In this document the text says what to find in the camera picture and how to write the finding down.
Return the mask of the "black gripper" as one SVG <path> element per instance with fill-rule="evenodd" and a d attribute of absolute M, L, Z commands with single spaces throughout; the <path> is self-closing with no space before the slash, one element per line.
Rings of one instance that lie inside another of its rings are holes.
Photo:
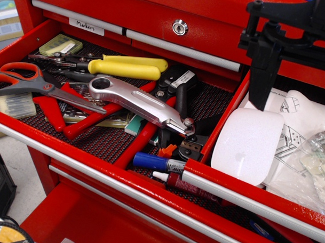
<path fill-rule="evenodd" d="M 325 0 L 303 3 L 248 3 L 250 14 L 240 36 L 239 48 L 252 58 L 249 101 L 264 110 L 274 85 L 281 59 L 299 64 L 325 65 L 325 48 L 316 46 L 325 41 Z M 257 44 L 265 49 L 278 47 L 279 55 L 255 56 Z"/>

